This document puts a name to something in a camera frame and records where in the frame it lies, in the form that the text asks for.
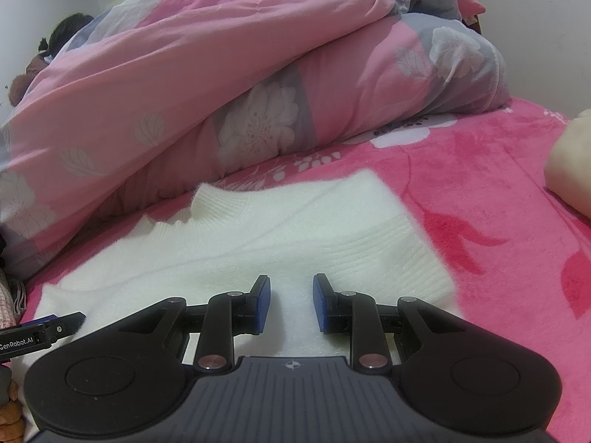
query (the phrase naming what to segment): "ribbed cuff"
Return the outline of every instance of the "ribbed cuff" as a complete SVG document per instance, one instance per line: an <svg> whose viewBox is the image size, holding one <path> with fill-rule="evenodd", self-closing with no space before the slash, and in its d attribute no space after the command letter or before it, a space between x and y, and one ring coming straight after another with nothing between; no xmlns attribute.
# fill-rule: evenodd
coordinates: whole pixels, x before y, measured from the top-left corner
<svg viewBox="0 0 591 443"><path fill-rule="evenodd" d="M226 191L201 185L191 203L191 218L204 224L223 224L237 220L250 200L250 193Z"/></svg>

